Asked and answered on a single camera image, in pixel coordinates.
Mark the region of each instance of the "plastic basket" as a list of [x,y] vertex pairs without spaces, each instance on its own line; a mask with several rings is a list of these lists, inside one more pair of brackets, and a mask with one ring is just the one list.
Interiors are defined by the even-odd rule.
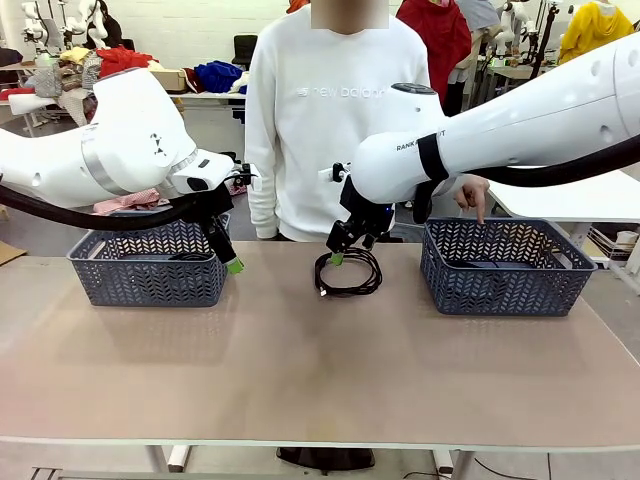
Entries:
[[565,316],[595,264],[544,220],[432,219],[421,269],[439,312]]
[[[222,220],[228,227],[229,217]],[[184,253],[212,257],[171,260]],[[96,306],[211,307],[218,303],[227,276],[200,227],[182,220],[133,232],[90,231],[67,258]]]

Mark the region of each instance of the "pink cloth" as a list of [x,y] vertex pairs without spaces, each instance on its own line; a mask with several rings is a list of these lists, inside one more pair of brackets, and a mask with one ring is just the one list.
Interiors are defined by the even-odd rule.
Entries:
[[166,203],[167,201],[162,200],[160,194],[152,188],[151,190],[96,203],[93,206],[93,211],[98,215],[108,215],[118,210],[149,210]]

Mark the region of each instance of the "coiled black cable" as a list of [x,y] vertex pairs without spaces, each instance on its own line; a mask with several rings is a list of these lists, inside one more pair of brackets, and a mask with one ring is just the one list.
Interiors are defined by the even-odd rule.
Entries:
[[358,262],[366,263],[371,267],[371,275],[360,286],[357,287],[332,287],[322,279],[322,270],[327,266],[327,263],[331,260],[332,253],[322,255],[316,260],[315,265],[315,285],[316,289],[323,297],[329,295],[332,297],[351,297],[356,295],[371,295],[374,293],[380,285],[382,285],[382,270],[378,264],[378,260],[369,250],[363,248],[349,248],[343,255],[344,260],[355,260]]

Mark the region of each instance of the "gray floor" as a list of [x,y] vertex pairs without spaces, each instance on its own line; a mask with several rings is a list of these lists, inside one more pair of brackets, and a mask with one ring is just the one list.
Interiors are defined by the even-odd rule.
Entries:
[[[3,125],[3,128],[7,127],[19,132],[22,124],[18,120]],[[59,125],[47,125],[39,130],[46,135],[60,128]],[[235,240],[254,240],[255,232],[249,221],[246,197],[236,197],[234,201],[236,208],[232,212],[232,237]],[[65,255],[85,233],[80,229],[53,224],[21,212],[10,211],[10,218],[9,222],[0,222],[0,240],[27,249],[29,254],[35,256]],[[399,221],[409,223],[410,213],[401,210]],[[398,230],[405,237],[416,238],[415,230],[402,225]],[[640,359],[640,297],[634,296],[621,281],[608,272],[594,274],[584,296],[629,351]],[[199,447],[191,458],[189,471],[306,473],[302,469],[282,464],[275,459],[274,453],[271,448]],[[432,460],[423,452],[378,451],[376,456],[378,464],[375,469],[349,476],[400,478],[410,471],[433,472]],[[545,455],[481,454],[480,459],[507,474],[547,478]],[[551,461],[554,478],[562,480],[631,480],[638,478],[640,472],[640,452],[552,455]],[[142,447],[64,447],[0,443],[0,480],[27,479],[33,466],[106,471],[149,469]],[[496,478],[477,465],[474,465],[473,474],[479,480]]]

